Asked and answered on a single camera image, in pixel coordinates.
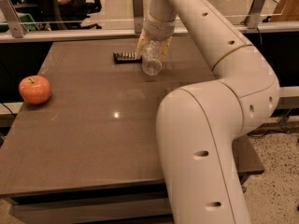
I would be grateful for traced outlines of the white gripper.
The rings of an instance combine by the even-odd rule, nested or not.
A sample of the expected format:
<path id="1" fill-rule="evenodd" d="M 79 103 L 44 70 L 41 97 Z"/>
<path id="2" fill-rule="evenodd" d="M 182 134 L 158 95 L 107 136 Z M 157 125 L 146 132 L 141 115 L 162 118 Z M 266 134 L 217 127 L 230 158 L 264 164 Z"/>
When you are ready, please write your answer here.
<path id="1" fill-rule="evenodd" d="M 156 40 L 162 41 L 160 43 L 161 59 L 164 60 L 170 47 L 171 36 L 174 33 L 174 29 L 174 21 L 159 21 L 149 13 L 144 21 L 143 30 L 138 39 L 135 51 L 136 57 L 141 57 L 143 48 L 148 45 L 150 40 Z"/>

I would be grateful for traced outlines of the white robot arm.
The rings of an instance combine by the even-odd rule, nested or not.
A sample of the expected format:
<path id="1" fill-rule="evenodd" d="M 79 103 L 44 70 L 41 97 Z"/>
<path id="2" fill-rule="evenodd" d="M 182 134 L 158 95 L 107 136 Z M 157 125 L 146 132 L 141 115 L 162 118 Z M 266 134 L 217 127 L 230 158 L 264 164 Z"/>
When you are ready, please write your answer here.
<path id="1" fill-rule="evenodd" d="M 157 144 L 175 224 L 251 224 L 232 143 L 274 112 L 278 78 L 207 0 L 151 0 L 143 37 L 167 40 L 176 19 L 215 78 L 171 91 L 158 108 Z"/>

